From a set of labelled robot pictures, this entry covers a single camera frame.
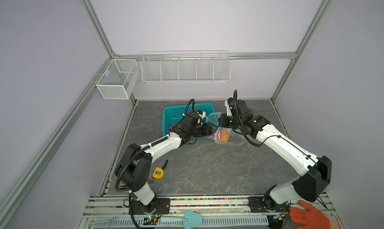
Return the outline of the pink dragon fruit toy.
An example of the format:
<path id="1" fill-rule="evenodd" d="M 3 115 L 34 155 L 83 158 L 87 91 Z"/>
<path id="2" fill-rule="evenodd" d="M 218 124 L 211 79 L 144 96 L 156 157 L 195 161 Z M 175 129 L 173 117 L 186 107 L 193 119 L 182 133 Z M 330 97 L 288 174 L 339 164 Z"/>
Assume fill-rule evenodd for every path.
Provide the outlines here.
<path id="1" fill-rule="evenodd" d="M 218 131 L 214 135 L 214 141 L 220 141 L 221 140 L 222 133 L 221 131 Z"/>

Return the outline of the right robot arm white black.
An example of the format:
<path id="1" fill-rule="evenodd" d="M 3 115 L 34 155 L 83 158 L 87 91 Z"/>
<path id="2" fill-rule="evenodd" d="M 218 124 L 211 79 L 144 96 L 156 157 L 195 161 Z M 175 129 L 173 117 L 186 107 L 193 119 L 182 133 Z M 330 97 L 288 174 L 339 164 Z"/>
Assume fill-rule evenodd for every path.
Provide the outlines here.
<path id="1" fill-rule="evenodd" d="M 304 199 L 315 202 L 331 182 L 332 161 L 318 157 L 300 147 L 282 134 L 269 120 L 254 115 L 238 91 L 225 101 L 226 114 L 219 117 L 220 126 L 241 135 L 254 147 L 267 146 L 284 159 L 297 173 L 297 177 L 284 184 L 274 185 L 264 194 L 261 207 L 269 212 L 281 205 Z"/>

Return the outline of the clear zip top bag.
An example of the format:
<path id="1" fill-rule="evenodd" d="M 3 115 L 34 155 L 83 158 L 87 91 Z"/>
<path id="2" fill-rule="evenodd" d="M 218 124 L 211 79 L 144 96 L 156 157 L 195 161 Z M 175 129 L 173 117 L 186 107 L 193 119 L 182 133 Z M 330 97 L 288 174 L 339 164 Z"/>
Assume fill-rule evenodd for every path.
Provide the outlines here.
<path id="1" fill-rule="evenodd" d="M 241 145 L 245 138 L 241 134 L 235 133 L 229 127 L 232 118 L 226 113 L 213 112 L 206 117 L 206 123 L 211 127 L 210 133 L 205 136 L 206 139 L 214 141 L 216 144 Z"/>

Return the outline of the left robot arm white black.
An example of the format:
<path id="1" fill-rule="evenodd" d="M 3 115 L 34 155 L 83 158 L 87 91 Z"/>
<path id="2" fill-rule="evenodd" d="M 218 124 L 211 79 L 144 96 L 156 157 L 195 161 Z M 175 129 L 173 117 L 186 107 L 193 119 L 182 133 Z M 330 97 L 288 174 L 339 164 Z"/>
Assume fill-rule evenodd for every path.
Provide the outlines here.
<path id="1" fill-rule="evenodd" d="M 144 212 L 154 212 L 158 205 L 157 195 L 148 183 L 152 163 L 186 145 L 191 139 L 213 134 L 214 126 L 207 123 L 205 117 L 205 112 L 195 109 L 195 100 L 191 99 L 183 117 L 170 128 L 168 134 L 141 146 L 129 145 L 115 169 L 115 190 L 127 191 L 129 199 L 138 201 Z"/>

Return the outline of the orange gloved hand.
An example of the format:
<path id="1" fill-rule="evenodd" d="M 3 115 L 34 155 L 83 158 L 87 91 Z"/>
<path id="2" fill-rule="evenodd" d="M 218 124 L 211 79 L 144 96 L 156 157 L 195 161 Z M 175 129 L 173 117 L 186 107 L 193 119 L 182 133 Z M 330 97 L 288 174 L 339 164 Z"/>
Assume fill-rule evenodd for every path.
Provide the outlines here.
<path id="1" fill-rule="evenodd" d="M 306 210 L 291 208 L 290 218 L 295 224 L 301 225 L 298 229 L 330 229 L 331 222 L 326 215 L 324 215 L 317 208 L 307 203 L 306 201 L 299 200 L 301 206 Z"/>

